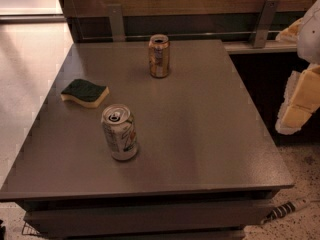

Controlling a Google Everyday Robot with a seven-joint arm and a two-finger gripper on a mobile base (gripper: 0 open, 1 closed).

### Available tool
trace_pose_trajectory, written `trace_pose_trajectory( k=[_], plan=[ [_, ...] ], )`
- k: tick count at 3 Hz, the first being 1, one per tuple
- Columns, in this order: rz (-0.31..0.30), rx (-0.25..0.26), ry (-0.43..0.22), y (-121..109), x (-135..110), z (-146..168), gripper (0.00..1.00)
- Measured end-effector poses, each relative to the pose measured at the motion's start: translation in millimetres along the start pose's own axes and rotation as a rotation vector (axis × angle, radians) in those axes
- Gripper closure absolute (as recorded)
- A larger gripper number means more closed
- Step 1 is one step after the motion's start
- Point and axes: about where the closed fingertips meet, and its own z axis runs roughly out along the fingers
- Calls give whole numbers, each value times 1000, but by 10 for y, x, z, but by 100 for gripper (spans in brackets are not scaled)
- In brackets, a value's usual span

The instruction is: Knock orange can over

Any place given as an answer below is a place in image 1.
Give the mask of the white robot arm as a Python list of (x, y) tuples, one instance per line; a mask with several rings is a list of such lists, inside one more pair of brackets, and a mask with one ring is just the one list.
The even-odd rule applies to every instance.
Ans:
[(298, 57), (309, 63), (302, 72), (293, 71), (289, 76), (277, 115), (276, 131), (291, 135), (320, 108), (320, 0), (281, 31), (276, 40), (295, 42)]

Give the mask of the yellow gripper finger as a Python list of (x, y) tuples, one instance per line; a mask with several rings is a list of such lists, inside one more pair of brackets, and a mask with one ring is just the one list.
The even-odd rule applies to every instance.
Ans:
[(284, 135), (300, 131), (319, 108), (320, 66), (310, 64), (302, 72), (293, 71), (288, 78), (275, 124), (276, 131)]
[(289, 27), (287, 27), (284, 30), (280, 31), (278, 33), (278, 35), (276, 36), (275, 40), (277, 42), (296, 43), (301, 23), (302, 23), (302, 19), (296, 20)]

